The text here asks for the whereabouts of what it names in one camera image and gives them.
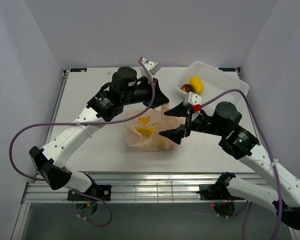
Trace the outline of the yellow banana bunch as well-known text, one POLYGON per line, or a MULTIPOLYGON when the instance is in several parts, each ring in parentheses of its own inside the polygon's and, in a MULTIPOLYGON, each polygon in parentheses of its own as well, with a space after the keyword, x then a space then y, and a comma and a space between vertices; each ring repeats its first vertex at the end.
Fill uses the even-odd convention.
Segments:
POLYGON ((151 137, 154 133, 154 127, 135 127, 135 130, 141 135, 151 137))

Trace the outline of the banana print plastic bag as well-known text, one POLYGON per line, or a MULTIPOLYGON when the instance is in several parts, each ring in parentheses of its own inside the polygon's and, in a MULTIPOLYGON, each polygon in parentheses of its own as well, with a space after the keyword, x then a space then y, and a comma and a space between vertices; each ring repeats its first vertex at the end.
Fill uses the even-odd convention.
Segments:
POLYGON ((126 144, 148 152, 174 149, 177 144, 159 135, 159 132, 179 127, 183 118, 164 115, 167 110, 168 103, 160 109, 151 108, 137 118, 127 121, 122 133, 126 144))

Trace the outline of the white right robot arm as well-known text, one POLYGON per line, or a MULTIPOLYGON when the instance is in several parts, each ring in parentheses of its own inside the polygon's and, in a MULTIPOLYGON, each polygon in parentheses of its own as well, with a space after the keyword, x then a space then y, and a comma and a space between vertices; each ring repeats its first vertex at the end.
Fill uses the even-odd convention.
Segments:
POLYGON ((256 203, 271 212, 287 226, 300 230, 300 180, 279 162, 271 162, 270 155, 259 140, 239 125, 242 114, 231 102, 217 104, 211 116, 199 105, 183 103, 164 113, 170 117, 184 117, 185 123, 159 134, 180 144, 191 132, 220 136, 221 149, 252 169, 270 188, 246 182, 230 172, 223 172, 213 186, 219 198, 239 197, 256 203))

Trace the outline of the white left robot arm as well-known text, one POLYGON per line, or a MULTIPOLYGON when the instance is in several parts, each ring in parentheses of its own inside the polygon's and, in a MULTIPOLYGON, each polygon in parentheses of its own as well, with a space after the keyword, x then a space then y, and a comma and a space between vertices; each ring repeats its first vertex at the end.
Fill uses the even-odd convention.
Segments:
POLYGON ((137 77, 131 67, 120 67, 104 84, 67 127, 52 141, 42 147, 33 146, 30 158, 52 190, 66 187, 90 200, 97 196, 97 184, 86 173, 71 169, 67 162, 72 154, 92 135, 114 117, 123 112, 124 106, 142 103, 152 109, 169 103, 162 93, 159 81, 146 76, 137 77))

